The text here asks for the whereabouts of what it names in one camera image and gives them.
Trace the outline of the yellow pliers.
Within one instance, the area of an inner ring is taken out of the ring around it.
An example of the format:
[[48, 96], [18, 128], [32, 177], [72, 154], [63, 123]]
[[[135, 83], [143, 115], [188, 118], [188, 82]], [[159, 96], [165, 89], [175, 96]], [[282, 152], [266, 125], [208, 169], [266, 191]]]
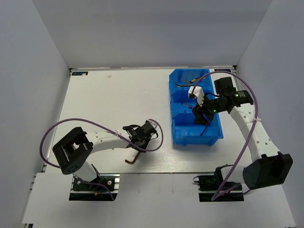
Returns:
[[190, 87], [192, 86], [197, 80], [199, 80], [199, 77], [192, 79], [191, 81], [183, 81], [185, 83], [185, 85], [183, 85], [184, 87]]
[[175, 87], [190, 87], [191, 84], [175, 84]]

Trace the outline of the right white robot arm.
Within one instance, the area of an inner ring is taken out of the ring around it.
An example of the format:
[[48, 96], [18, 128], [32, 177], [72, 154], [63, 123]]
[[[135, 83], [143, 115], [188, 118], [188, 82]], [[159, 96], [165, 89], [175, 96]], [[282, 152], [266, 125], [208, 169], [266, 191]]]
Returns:
[[226, 189], [231, 183], [244, 183], [251, 189], [260, 189], [281, 185], [293, 164], [290, 154], [283, 154], [273, 143], [264, 129], [257, 114], [257, 103], [247, 90], [237, 90], [231, 77], [224, 77], [214, 82], [217, 96], [208, 99], [198, 85], [191, 86], [188, 97], [196, 99], [193, 108], [195, 124], [208, 125], [215, 114], [228, 112], [238, 125], [244, 139], [245, 149], [249, 149], [251, 164], [246, 167], [238, 165], [240, 158], [233, 165], [224, 165], [215, 170], [215, 185]]

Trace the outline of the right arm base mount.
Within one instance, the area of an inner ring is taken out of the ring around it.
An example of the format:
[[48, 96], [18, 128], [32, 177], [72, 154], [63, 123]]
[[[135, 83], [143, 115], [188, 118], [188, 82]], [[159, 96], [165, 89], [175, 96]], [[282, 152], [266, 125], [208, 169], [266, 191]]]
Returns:
[[193, 182], [198, 185], [200, 202], [241, 202], [244, 201], [242, 186], [225, 193], [214, 201], [212, 196], [216, 193], [221, 182], [217, 181], [214, 175], [199, 175], [193, 178]]

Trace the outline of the blue handled screwdriver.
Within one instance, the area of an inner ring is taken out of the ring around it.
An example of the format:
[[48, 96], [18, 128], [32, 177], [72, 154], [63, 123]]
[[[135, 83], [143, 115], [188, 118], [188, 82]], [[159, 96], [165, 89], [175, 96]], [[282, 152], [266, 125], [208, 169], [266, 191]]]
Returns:
[[189, 108], [189, 109], [193, 109], [194, 106], [190, 105], [190, 104], [187, 104], [187, 103], [182, 103], [183, 106]]

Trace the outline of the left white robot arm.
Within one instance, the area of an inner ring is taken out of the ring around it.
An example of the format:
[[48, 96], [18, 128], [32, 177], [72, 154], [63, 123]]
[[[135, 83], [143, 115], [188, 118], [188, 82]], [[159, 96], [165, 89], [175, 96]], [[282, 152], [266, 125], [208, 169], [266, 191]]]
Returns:
[[73, 128], [53, 146], [53, 153], [64, 175], [73, 174], [84, 181], [91, 190], [99, 187], [101, 177], [87, 158], [95, 153], [117, 148], [133, 148], [143, 152], [154, 135], [158, 135], [157, 124], [147, 120], [142, 126], [124, 126], [123, 133], [109, 130], [87, 133], [81, 127]]

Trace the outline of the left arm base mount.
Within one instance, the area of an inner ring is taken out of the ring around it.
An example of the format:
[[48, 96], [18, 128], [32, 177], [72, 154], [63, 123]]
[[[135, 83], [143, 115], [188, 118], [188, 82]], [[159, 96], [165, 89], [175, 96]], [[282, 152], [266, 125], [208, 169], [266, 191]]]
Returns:
[[120, 175], [104, 174], [93, 181], [96, 184], [87, 184], [73, 178], [69, 200], [70, 201], [114, 201], [119, 190]]

